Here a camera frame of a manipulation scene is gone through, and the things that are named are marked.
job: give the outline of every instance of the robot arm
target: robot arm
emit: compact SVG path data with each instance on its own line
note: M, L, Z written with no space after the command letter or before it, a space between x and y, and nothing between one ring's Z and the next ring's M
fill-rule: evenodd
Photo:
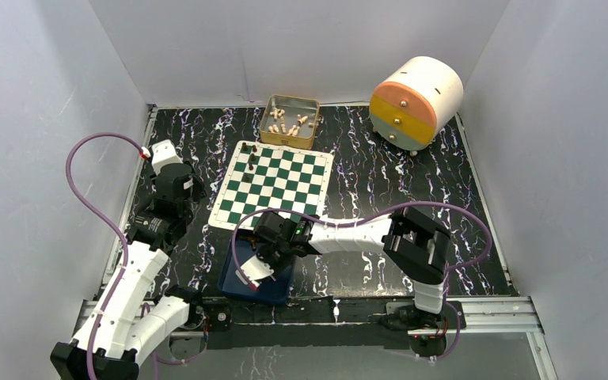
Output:
M202 315L190 310L201 306L201 293L174 286L158 300L157 306L134 323L137 311L154 277L169 260L175 244L192 221L190 201L205 197L203 183L188 163L183 163L169 140L152 147L156 192L147 206L138 211L127 230L130 261L120 277L116 271L107 289L119 279L110 302L102 312L98 307L74 334L70 343L57 343L51 361L62 380L87 379L86 353L97 315L102 314L92 346L95 372L100 378L136 379L145 358L174 330L197 325ZM108 297L105 292L98 305Z
M354 222L323 220L334 224ZM414 306L427 313L441 313L450 232L413 207L354 228L336 228L304 219L293 222L275 212L265 212L253 233L271 243L263 245L256 256L241 266L255 286L291 265L295 257L334 252L384 252L412 279Z

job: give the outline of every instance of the black marble table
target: black marble table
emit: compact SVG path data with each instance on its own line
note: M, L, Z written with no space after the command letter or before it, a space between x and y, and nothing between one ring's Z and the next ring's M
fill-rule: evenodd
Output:
M159 110L150 143L171 139L178 153L193 163L207 186L208 197L196 206L188 233L156 278L148 296L178 283L220 295L217 282L231 231L209 227L208 217L239 140L259 141L263 108L205 108ZM451 120L435 141L415 157L391 146L371 132L368 107L323 107L312 150L334 154L325 200L331 218L367 216L409 200L436 200L462 206L486 219L467 153ZM153 191L152 168L144 165L134 210ZM424 209L448 227L455 253L450 263L469 260L484 247L483 234L454 212ZM409 278L381 253L333 253L298 259L291 297L408 295ZM496 250L471 268L452 273L451 295L513 295Z

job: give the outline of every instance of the blue tray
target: blue tray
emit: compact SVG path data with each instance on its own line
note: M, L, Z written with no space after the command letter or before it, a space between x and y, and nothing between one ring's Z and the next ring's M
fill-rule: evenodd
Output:
M239 230L237 236L253 236L253 232L249 230ZM263 242L257 243L259 249ZM250 246L248 241L237 240L237 257L240 263L244 263L256 252ZM287 295L292 284L293 266L285 268L279 274L275 274L276 281L264 281L256 291L252 291L248 285L245 285L236 275L237 267L232 260L232 245L227 247L227 255L225 256L225 264L222 266L222 273L218 280L218 288L227 298L240 298L248 301L266 303L268 305L285 305L287 303Z

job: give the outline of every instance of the gray wall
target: gray wall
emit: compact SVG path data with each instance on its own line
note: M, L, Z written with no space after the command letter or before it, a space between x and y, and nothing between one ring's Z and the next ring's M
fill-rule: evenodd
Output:
M273 93L368 101L430 55L466 81L508 0L90 0L143 97L263 104Z
M608 2L512 1L461 114L560 378L608 378Z
M68 189L68 150L98 131L141 140L145 116L87 1L0 2L0 379L55 378L50 350L70 338L114 238ZM79 188L114 219L132 150L95 142L74 163Z

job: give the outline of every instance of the green and white chessboard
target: green and white chessboard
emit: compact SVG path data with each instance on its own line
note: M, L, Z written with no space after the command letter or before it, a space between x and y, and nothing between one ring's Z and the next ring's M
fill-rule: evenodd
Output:
M241 151L243 143L247 151ZM250 161L251 154L255 155L255 161ZM233 230L241 218L265 208L321 215L333 159L328 153L240 141L234 148L208 224ZM288 213L280 214L290 218ZM246 220L241 228L251 230L258 218L256 215Z

